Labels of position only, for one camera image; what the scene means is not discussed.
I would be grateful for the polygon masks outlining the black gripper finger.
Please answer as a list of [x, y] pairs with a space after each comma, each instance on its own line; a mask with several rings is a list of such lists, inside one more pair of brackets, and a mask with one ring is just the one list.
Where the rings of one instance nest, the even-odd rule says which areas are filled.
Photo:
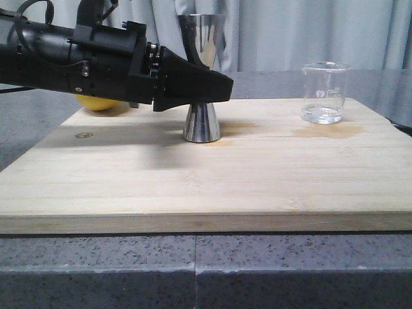
[[197, 43], [201, 44], [201, 19], [199, 15], [179, 15], [180, 30], [182, 34], [183, 47], [187, 60], [200, 67], [206, 67], [200, 58], [200, 48]]
[[153, 110], [166, 111], [186, 104], [226, 102], [234, 81], [217, 71], [181, 58], [160, 47], [160, 64], [155, 75]]

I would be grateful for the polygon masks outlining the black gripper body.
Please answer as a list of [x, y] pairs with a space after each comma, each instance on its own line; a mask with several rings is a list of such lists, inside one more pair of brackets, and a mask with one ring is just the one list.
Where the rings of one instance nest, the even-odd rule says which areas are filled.
[[144, 24], [127, 22], [126, 26], [66, 29], [66, 62], [87, 62], [66, 74], [68, 92], [143, 104], [166, 103], [160, 74], [164, 47], [147, 41]]

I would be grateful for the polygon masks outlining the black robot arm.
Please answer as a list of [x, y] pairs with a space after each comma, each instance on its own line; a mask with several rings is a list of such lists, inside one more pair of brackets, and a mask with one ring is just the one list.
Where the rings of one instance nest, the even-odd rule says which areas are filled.
[[165, 111], [224, 102], [233, 81], [150, 44], [145, 26], [74, 29], [1, 16], [1, 82], [29, 88], [150, 104]]

